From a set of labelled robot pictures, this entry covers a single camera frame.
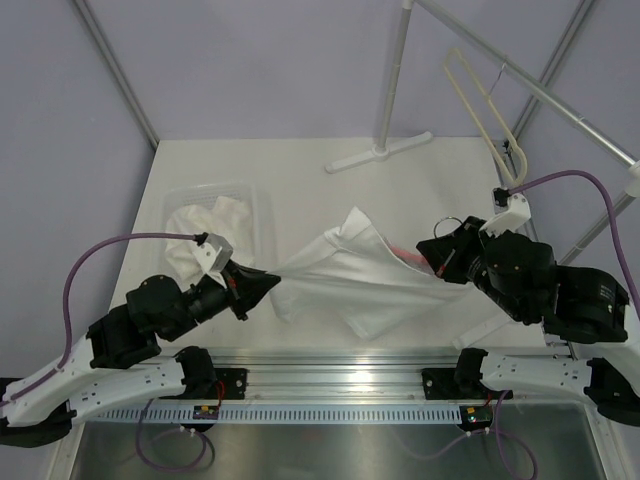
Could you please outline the cream white skirt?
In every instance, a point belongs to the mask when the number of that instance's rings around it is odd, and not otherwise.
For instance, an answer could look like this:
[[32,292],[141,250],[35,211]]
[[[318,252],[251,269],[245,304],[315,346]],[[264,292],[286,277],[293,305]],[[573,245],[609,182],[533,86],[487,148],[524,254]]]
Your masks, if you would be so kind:
[[248,203],[227,196],[212,207],[187,205],[165,222],[170,234],[206,236],[204,241],[168,239],[164,258],[184,284],[207,275],[217,282],[224,260],[247,267],[255,265],[253,214]]

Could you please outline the white skirt pink hanger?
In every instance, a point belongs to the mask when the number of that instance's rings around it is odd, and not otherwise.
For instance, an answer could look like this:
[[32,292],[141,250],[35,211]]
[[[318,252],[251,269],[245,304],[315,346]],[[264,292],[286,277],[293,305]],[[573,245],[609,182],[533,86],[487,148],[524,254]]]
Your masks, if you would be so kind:
[[412,268],[359,208],[271,273],[281,282],[271,290],[277,317],[293,322],[304,313],[328,309],[354,333],[373,340],[400,323],[462,299],[464,285],[449,284]]

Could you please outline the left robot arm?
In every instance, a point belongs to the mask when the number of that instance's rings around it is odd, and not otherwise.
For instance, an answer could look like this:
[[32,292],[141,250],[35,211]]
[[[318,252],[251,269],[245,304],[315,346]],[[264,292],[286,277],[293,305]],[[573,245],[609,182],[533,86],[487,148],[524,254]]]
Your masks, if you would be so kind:
[[25,379],[1,381],[1,443],[36,448],[54,443],[106,411],[154,398],[200,399],[220,388],[213,361],[188,346],[155,363],[161,341],[173,342],[230,310],[245,321],[281,278],[227,263],[221,282],[203,276],[188,290],[164,275],[128,292],[123,305],[93,323],[66,362]]

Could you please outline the pink plastic hanger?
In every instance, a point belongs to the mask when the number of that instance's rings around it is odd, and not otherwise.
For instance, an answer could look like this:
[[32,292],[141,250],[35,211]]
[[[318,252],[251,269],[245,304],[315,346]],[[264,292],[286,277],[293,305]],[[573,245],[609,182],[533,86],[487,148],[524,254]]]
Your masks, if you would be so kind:
[[408,266],[425,272],[430,271],[430,266],[427,260],[421,254],[407,251],[393,245],[391,245],[389,249],[397,258],[402,260]]

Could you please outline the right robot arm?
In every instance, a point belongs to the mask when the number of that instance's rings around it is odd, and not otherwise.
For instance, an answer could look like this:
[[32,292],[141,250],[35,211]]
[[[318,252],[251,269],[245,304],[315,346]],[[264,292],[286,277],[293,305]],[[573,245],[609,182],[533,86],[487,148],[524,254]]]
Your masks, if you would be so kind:
[[467,347],[453,374],[456,389],[468,398],[514,391],[575,398],[612,421],[638,426],[636,301],[612,275],[562,266],[550,245],[512,231],[490,235],[484,223],[470,216],[416,248],[444,282],[472,284],[511,320],[588,345],[595,355],[533,360]]

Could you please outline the cream plastic hanger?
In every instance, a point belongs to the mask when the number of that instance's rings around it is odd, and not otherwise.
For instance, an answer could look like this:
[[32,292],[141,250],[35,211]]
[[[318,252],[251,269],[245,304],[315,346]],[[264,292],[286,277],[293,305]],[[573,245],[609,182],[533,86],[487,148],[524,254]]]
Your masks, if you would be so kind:
[[[504,139],[509,143],[511,147],[511,153],[514,154],[519,161],[519,169],[511,171],[508,167],[505,158],[507,154],[502,154],[498,151],[496,144],[494,143],[492,137],[489,134],[489,131],[485,127],[481,117],[476,112],[472,103],[469,99],[469,96],[464,92],[462,85],[456,78],[453,70],[452,64],[457,62],[460,67],[466,72],[469,80],[475,87],[477,93],[480,95],[484,104],[486,105],[487,110],[493,116],[495,122],[500,127],[502,133],[504,134]],[[445,75],[454,89],[454,92],[458,96],[461,101],[464,109],[467,114],[470,116],[472,122],[476,126],[478,133],[480,134],[481,139],[484,141],[487,146],[491,157],[494,160],[495,165],[498,167],[499,172],[502,174],[502,177],[508,187],[518,187],[524,184],[527,174],[528,174],[528,158],[520,147],[518,141],[515,138],[515,135],[511,128],[507,125],[505,119],[501,115],[500,111],[496,107],[493,101],[492,93],[493,89],[487,90],[485,86],[482,84],[480,78],[478,77],[476,71],[473,69],[471,64],[468,62],[464,54],[459,48],[451,48],[443,61],[442,64]]]

